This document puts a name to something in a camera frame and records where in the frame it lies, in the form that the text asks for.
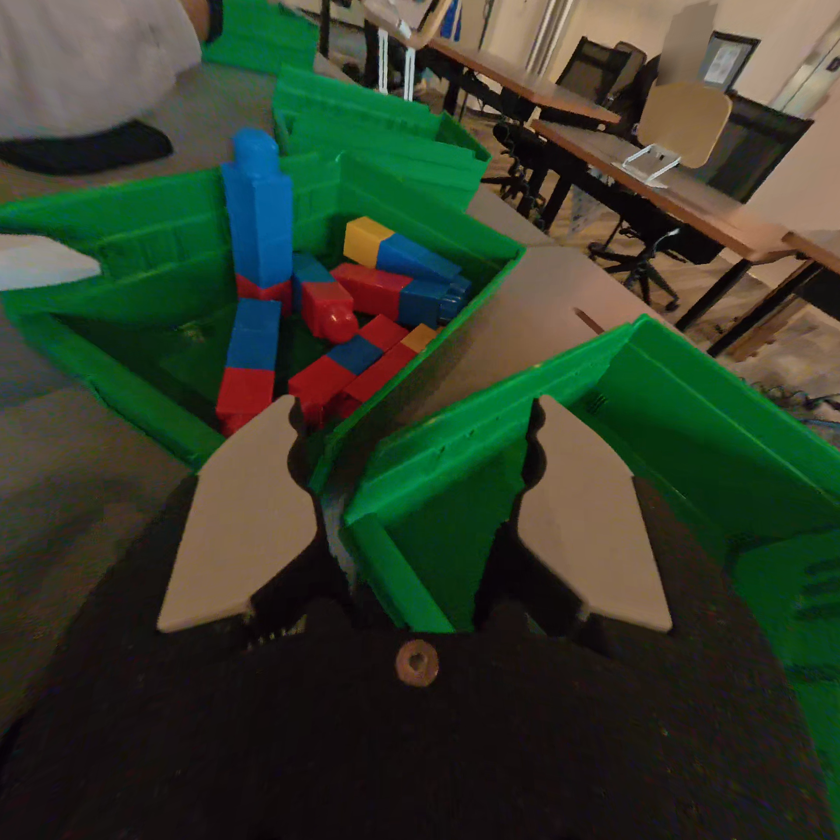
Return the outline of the pile of block towers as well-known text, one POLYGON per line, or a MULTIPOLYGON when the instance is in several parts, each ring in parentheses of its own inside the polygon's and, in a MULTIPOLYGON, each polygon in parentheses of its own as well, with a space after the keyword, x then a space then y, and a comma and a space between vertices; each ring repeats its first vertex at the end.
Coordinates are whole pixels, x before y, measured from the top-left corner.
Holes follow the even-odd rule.
POLYGON ((238 294, 216 416, 229 437, 276 396, 280 323, 297 315, 328 345, 287 392, 319 428, 347 418, 461 313, 471 283, 455 263, 366 216, 344 229, 332 269, 292 247, 292 183, 267 133, 242 129, 222 166, 238 294))

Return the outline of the wooden desk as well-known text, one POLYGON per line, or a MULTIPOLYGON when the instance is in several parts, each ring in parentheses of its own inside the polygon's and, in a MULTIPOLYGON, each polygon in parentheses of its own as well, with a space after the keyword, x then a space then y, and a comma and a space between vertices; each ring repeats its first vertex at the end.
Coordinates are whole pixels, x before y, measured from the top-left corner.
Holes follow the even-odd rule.
POLYGON ((456 65, 495 81, 537 107, 575 114, 598 123, 620 122, 620 117, 614 112, 485 50, 464 48, 440 37, 432 38, 428 46, 456 65))
POLYGON ((707 354, 713 359, 726 353, 817 274, 830 271, 837 275, 839 272, 838 232, 822 230, 802 234, 785 230, 784 226, 763 221, 745 205, 679 171, 665 174, 664 187, 643 184, 622 168, 622 162, 632 152, 631 144, 611 134, 541 120, 534 122, 532 128, 576 161, 593 165, 631 193, 739 257, 739 261, 677 321, 675 328, 678 331, 687 331, 754 266, 773 264, 790 256, 805 259, 801 268, 741 315, 732 328, 710 346, 707 354))

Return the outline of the green plastic bin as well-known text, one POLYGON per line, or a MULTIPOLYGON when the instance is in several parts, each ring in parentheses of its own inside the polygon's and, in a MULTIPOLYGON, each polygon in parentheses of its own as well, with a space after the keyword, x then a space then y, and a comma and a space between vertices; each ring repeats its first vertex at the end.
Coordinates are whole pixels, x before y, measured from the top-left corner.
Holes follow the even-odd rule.
POLYGON ((275 137, 287 145, 305 128, 341 132, 388 131, 443 142, 446 122, 420 102, 383 95, 312 70, 283 66, 271 100, 275 137))
POLYGON ((452 371, 437 411, 379 443, 342 539, 386 584, 467 629, 490 535, 521 484, 531 399, 548 395, 650 480, 758 620, 811 733, 838 826, 839 466, 819 440, 647 316, 494 384, 452 371))
POLYGON ((278 76, 284 67, 312 70, 319 29, 307 16, 265 1, 210 2, 205 63, 278 76))
POLYGON ((442 201, 466 209, 484 178, 490 152, 449 115, 420 123, 384 118, 328 119, 312 112, 278 112, 276 139, 284 154, 356 156, 442 201))
MULTIPOLYGON (((383 431, 400 400, 441 374, 466 326, 521 260, 524 246, 350 154, 292 155, 293 245, 328 267, 362 216, 456 263, 467 307, 403 373, 349 419, 309 438, 311 487, 347 446, 383 431)), ((101 274, 9 291, 3 306, 27 344, 122 419, 198 470, 224 439, 215 403, 236 303, 221 171, 63 192, 2 205, 2 231, 43 235, 96 259, 101 274)))

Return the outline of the black office chair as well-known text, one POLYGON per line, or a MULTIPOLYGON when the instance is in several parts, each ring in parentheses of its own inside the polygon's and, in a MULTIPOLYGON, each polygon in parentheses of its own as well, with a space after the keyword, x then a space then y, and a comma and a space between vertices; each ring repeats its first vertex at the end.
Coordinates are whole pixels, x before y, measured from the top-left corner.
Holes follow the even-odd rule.
POLYGON ((780 112, 737 92, 708 161, 696 179, 745 204, 813 126, 813 119, 780 112))
POLYGON ((658 78, 660 58, 649 59, 625 42, 606 47, 581 37, 556 83, 610 110, 619 116, 621 125, 631 129, 640 120, 658 78))
POLYGON ((659 247, 667 239, 675 237, 679 233, 680 228, 673 227, 656 237, 651 243, 646 244, 638 254, 619 254, 609 248, 609 245, 616 236, 624 235, 630 238, 642 238, 632 226, 619 219, 605 242, 591 242, 586 247, 586 251, 591 260, 604 259, 612 262, 610 266, 605 268, 608 274, 626 274, 623 283, 624 287, 630 288, 633 284, 637 284, 642 293, 642 299, 647 305, 651 303, 650 286, 651 284, 656 285, 657 288, 668 295, 668 303, 665 306, 665 310, 667 312, 675 312, 679 308, 679 296, 665 278, 656 270, 653 265, 653 260, 658 253, 659 247))

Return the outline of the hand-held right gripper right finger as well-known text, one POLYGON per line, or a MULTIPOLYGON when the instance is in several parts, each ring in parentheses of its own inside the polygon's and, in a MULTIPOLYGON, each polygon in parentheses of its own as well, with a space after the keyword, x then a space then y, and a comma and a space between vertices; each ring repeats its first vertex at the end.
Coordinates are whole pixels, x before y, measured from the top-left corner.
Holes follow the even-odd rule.
POLYGON ((673 628, 634 484, 615 449, 551 395, 533 407, 542 475, 524 491, 524 546, 596 615, 659 634, 673 628))

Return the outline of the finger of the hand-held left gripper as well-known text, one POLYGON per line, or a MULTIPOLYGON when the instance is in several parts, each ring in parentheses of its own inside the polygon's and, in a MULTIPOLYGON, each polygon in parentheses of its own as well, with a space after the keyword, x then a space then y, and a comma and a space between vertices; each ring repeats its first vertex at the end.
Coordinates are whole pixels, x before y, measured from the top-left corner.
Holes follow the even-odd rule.
POLYGON ((1 290, 53 287, 99 277, 100 263, 39 235, 1 236, 1 290))

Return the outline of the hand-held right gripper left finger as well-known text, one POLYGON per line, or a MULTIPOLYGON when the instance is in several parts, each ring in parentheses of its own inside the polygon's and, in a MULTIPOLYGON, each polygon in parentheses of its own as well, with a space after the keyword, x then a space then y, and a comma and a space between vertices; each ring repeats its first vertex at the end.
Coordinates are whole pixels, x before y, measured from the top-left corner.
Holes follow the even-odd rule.
POLYGON ((292 395, 226 439, 200 469, 157 619, 174 634, 246 616, 257 592, 316 540, 312 494, 292 475, 292 395))

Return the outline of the person's white shirt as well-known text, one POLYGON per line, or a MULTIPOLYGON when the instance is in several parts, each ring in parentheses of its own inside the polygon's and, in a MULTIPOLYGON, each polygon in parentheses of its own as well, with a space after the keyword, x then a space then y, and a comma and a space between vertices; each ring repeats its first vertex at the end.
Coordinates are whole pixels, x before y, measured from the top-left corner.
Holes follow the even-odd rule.
POLYGON ((222 31, 208 1, 2 1, 1 138, 66 139, 152 110, 222 31))

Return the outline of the framed wall picture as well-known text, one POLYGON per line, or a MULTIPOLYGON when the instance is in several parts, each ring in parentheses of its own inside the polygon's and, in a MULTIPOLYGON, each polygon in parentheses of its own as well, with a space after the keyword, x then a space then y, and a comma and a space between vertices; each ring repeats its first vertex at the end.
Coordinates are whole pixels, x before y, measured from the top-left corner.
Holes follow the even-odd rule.
POLYGON ((700 64, 698 80, 707 87, 729 93, 761 41, 714 30, 700 64))

